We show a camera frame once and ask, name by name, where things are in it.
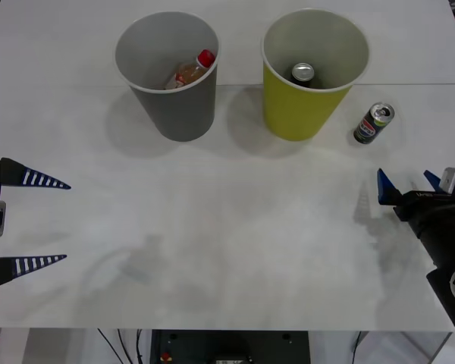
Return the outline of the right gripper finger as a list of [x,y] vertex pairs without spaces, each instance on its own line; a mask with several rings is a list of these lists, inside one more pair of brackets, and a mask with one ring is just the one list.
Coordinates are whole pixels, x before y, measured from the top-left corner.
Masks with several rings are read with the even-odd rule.
[[434,190],[441,190],[440,188],[441,179],[437,175],[433,174],[429,170],[425,170],[424,176]]
[[382,206],[401,206],[403,194],[392,184],[384,171],[377,171],[378,202]]

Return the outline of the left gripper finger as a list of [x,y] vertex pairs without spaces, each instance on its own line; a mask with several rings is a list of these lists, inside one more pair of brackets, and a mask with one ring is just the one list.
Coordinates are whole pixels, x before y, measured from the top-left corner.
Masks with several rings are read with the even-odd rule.
[[0,258],[0,286],[66,259],[67,255]]
[[10,187],[71,188],[57,178],[28,168],[10,158],[0,159],[0,181],[2,185]]

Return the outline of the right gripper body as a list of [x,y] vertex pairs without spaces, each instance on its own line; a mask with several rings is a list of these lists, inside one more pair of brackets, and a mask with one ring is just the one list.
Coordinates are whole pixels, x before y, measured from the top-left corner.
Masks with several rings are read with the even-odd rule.
[[411,190],[402,194],[392,189],[392,206],[397,217],[404,222],[425,220],[428,216],[448,209],[455,209],[455,196],[443,191]]

